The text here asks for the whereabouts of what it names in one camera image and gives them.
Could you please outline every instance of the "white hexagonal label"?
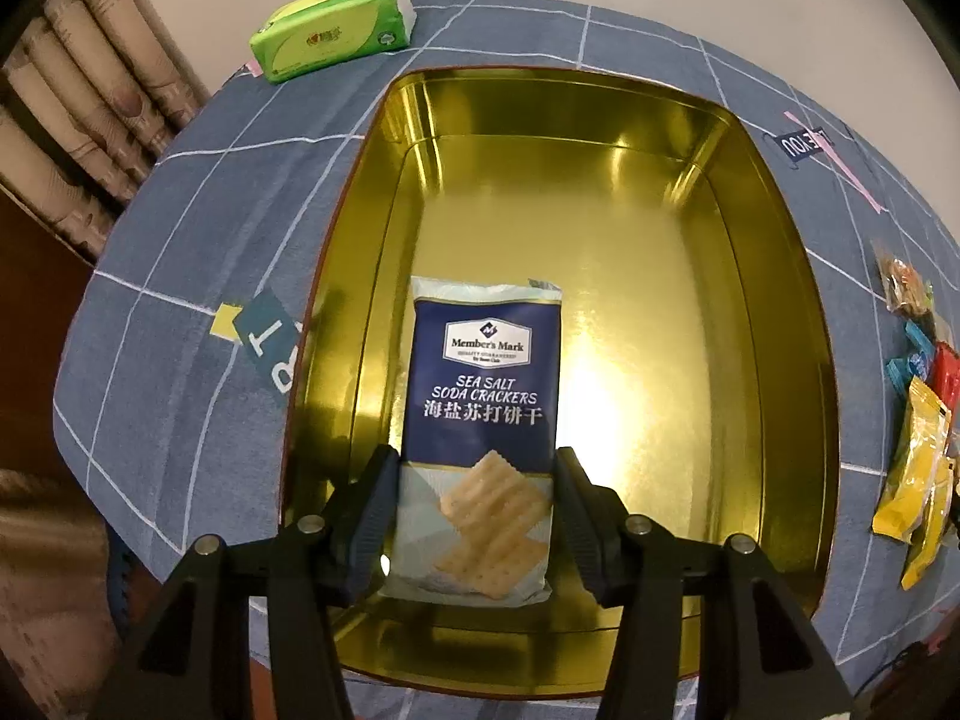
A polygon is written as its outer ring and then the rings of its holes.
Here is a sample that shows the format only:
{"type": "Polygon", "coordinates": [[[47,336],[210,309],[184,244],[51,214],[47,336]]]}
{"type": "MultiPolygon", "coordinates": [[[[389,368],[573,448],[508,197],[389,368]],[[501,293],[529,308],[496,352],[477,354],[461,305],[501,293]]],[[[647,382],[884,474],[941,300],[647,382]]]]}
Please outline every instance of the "white hexagonal label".
{"type": "Polygon", "coordinates": [[[443,357],[483,368],[529,365],[532,336],[529,327],[493,317],[448,322],[443,357]]]}

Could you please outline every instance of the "screw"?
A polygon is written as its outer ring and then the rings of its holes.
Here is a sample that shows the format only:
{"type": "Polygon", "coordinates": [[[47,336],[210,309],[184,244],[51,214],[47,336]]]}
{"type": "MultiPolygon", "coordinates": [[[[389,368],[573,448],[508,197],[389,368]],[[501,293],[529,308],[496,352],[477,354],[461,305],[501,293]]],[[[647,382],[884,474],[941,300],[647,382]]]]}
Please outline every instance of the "screw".
{"type": "Polygon", "coordinates": [[[623,523],[628,533],[634,536],[646,536],[654,529],[654,523],[650,517],[644,517],[643,514],[631,514],[627,521],[623,523]]]}
{"type": "Polygon", "coordinates": [[[757,543],[746,533],[737,533],[735,536],[731,536],[730,546],[740,552],[741,555],[749,555],[750,552],[757,549],[757,543]]]}
{"type": "Polygon", "coordinates": [[[220,537],[214,536],[213,533],[200,536],[200,538],[193,542],[193,548],[197,551],[198,555],[212,555],[220,549],[220,537]]]}
{"type": "Polygon", "coordinates": [[[306,514],[296,522],[296,529],[301,533],[320,533],[326,527],[326,522],[320,514],[306,514]]]}

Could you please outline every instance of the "yellow snack wrapper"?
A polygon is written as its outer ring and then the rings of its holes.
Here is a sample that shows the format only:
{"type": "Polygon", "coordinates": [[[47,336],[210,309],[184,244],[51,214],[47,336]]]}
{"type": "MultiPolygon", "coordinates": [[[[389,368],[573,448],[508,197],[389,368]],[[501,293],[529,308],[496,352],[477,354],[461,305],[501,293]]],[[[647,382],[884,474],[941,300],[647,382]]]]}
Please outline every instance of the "yellow snack wrapper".
{"type": "Polygon", "coordinates": [[[910,543],[944,454],[950,410],[917,376],[910,382],[904,427],[874,514],[874,533],[910,543]]]}
{"type": "Polygon", "coordinates": [[[906,555],[904,577],[901,587],[911,589],[920,581],[930,563],[937,557],[940,549],[940,539],[944,528],[947,527],[947,514],[950,511],[950,498],[953,495],[953,461],[949,457],[942,457],[937,464],[937,474],[933,483],[933,491],[923,510],[923,525],[913,535],[913,542],[906,555]]]}

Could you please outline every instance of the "blue tablecloth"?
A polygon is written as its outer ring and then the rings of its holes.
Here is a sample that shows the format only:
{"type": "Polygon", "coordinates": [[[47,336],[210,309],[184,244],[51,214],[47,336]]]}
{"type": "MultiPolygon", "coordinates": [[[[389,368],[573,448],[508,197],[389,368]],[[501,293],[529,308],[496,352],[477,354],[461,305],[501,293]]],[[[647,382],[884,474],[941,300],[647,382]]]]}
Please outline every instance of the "blue tablecloth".
{"type": "MultiPolygon", "coordinates": [[[[883,361],[906,350],[889,314],[871,242],[929,278],[938,312],[960,319],[957,243],[920,193],[853,129],[787,82],[661,23],[544,0],[415,0],[413,44],[272,86],[239,71],[181,132],[120,218],[74,319],[56,383],[59,449],[94,503],[164,579],[201,533],[230,542],[277,526],[285,404],[246,354],[211,336],[221,303],[271,289],[304,315],[334,204],[388,83],[450,65],[580,67],[654,79],[741,117],[779,183],[820,287],[841,406],[838,527],[815,622],[844,676],[859,685],[960,600],[960,556],[899,588],[905,546],[869,531],[902,407],[883,361]],[[824,127],[887,209],[875,213],[824,155],[794,165],[773,140],[824,127]]],[[[843,73],[843,68],[836,68],[843,73]]],[[[267,661],[253,603],[251,649],[267,661]]],[[[350,682],[366,717],[499,716],[496,702],[350,682]]],[[[688,712],[693,682],[680,686],[688,712]]],[[[592,716],[594,702],[522,704],[510,717],[592,716]]]]}

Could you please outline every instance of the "pink strip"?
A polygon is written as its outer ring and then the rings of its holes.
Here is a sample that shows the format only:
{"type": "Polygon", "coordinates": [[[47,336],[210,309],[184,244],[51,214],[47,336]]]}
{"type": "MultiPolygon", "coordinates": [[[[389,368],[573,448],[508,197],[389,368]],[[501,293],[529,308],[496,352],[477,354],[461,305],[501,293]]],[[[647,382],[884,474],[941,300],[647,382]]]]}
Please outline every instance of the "pink strip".
{"type": "Polygon", "coordinates": [[[843,170],[844,175],[846,175],[846,177],[848,177],[848,179],[850,180],[851,184],[853,184],[853,186],[856,187],[856,191],[859,191],[862,194],[862,196],[864,196],[867,200],[870,200],[870,204],[872,205],[872,207],[874,207],[874,210],[878,214],[881,214],[887,210],[882,205],[880,205],[874,199],[874,196],[867,191],[867,188],[860,183],[860,179],[857,178],[855,175],[853,175],[853,171],[844,164],[844,161],[840,159],[840,156],[837,154],[836,151],[833,150],[833,146],[831,146],[827,142],[826,138],[822,137],[821,135],[818,135],[816,132],[810,129],[806,124],[801,122],[796,116],[790,113],[790,111],[784,111],[784,116],[787,119],[790,119],[791,122],[794,122],[794,124],[800,124],[800,127],[803,127],[803,129],[805,129],[806,132],[808,132],[808,135],[811,138],[813,138],[813,142],[816,143],[817,146],[822,148],[822,150],[824,151],[824,154],[827,154],[827,156],[829,156],[829,158],[832,159],[833,162],[836,162],[837,167],[839,167],[840,170],[843,170]]]}

